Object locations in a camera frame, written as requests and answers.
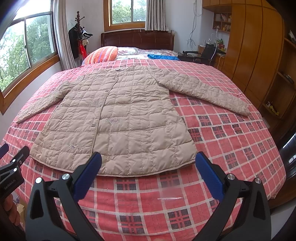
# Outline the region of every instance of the window pane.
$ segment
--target window pane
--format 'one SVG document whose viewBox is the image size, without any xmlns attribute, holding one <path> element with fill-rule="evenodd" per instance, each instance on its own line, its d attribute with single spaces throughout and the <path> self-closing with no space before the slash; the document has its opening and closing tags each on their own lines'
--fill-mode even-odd
<svg viewBox="0 0 296 241">
<path fill-rule="evenodd" d="M 146 0 L 133 0 L 133 20 L 146 21 Z"/>
<path fill-rule="evenodd" d="M 9 27 L 0 40 L 0 89 L 3 91 L 29 68 L 24 44 L 24 22 Z"/>
<path fill-rule="evenodd" d="M 15 19 L 29 16 L 36 13 L 50 11 L 50 0 L 30 0 L 25 6 L 17 11 Z"/>
<path fill-rule="evenodd" d="M 131 0 L 112 0 L 112 23 L 131 22 Z"/>
<path fill-rule="evenodd" d="M 54 52 L 50 15 L 29 18 L 26 20 L 27 26 L 27 48 L 32 63 Z"/>
</svg>

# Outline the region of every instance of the wooden headboard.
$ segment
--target wooden headboard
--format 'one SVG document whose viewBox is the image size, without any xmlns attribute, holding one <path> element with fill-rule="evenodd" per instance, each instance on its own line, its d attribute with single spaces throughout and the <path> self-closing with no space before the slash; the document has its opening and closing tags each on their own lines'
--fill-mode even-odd
<svg viewBox="0 0 296 241">
<path fill-rule="evenodd" d="M 116 47 L 137 47 L 140 49 L 174 49 L 173 30 L 145 31 L 144 29 L 123 30 L 101 34 L 101 44 Z"/>
</svg>

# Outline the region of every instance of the bed sheet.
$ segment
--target bed sheet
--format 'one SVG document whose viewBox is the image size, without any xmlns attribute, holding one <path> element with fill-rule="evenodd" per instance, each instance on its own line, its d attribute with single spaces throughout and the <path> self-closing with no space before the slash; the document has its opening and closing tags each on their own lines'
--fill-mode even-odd
<svg viewBox="0 0 296 241">
<path fill-rule="evenodd" d="M 135 47 L 119 47 L 117 60 L 128 60 L 128 59 L 149 59 L 148 54 L 166 55 L 178 57 L 178 53 L 171 50 L 144 50 Z"/>
<path fill-rule="evenodd" d="M 183 94 L 170 92 L 198 151 L 241 180 L 262 179 L 268 198 L 275 197 L 286 174 L 284 166 L 260 113 L 220 71 L 211 66 L 169 60 L 123 60 L 104 62 L 66 70 L 53 75 L 23 108 L 52 92 L 62 81 L 75 80 L 85 73 L 132 65 L 158 66 L 199 78 L 202 82 L 237 96 L 250 104 L 251 115 L 243 117 Z M 21 124 L 12 122 L 2 144 L 9 153 L 0 165 L 8 163 L 17 151 L 32 146 L 39 132 L 59 103 Z M 28 202 L 37 177 L 56 180 L 63 172 L 44 166 L 32 158 L 22 165 L 25 182 L 16 190 Z M 72 230 L 59 200 L 56 204 L 67 229 Z M 79 204 L 105 241 L 164 240 L 191 241 L 202 229 L 218 201 L 213 199 L 194 165 L 140 178 L 97 176 Z M 226 228 L 235 221 L 241 205 L 238 199 Z"/>
</svg>

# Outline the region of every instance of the metal screw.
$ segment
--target metal screw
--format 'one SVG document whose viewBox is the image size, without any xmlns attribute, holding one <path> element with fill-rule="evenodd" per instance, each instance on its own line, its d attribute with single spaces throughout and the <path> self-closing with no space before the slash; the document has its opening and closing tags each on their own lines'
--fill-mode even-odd
<svg viewBox="0 0 296 241">
<path fill-rule="evenodd" d="M 63 180 L 68 180 L 70 178 L 70 174 L 69 173 L 65 173 L 64 175 L 62 175 L 62 179 Z"/>
<path fill-rule="evenodd" d="M 36 180 L 35 180 L 36 183 L 40 183 L 41 181 L 42 181 L 42 178 L 40 178 L 40 177 L 36 178 Z"/>
<path fill-rule="evenodd" d="M 229 180 L 234 180 L 235 179 L 235 175 L 233 175 L 233 174 L 228 174 L 227 175 L 227 178 L 229 179 Z"/>
<path fill-rule="evenodd" d="M 261 179 L 260 178 L 255 178 L 255 182 L 257 183 L 257 184 L 261 184 Z"/>
</svg>

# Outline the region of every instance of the green foliage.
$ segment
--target green foliage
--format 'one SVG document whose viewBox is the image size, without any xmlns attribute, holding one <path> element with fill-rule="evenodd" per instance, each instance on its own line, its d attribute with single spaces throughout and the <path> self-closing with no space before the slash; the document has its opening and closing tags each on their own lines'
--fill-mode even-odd
<svg viewBox="0 0 296 241">
<path fill-rule="evenodd" d="M 133 21 L 146 20 L 146 1 L 138 1 L 140 8 L 133 10 Z M 131 7 L 122 5 L 121 1 L 112 4 L 112 23 L 131 22 Z"/>
<path fill-rule="evenodd" d="M 47 16 L 36 17 L 27 24 L 27 50 L 32 63 L 51 53 L 47 18 Z M 23 33 L 14 32 L 13 27 L 6 30 L 0 41 L 0 89 L 2 91 L 29 68 Z"/>
</svg>

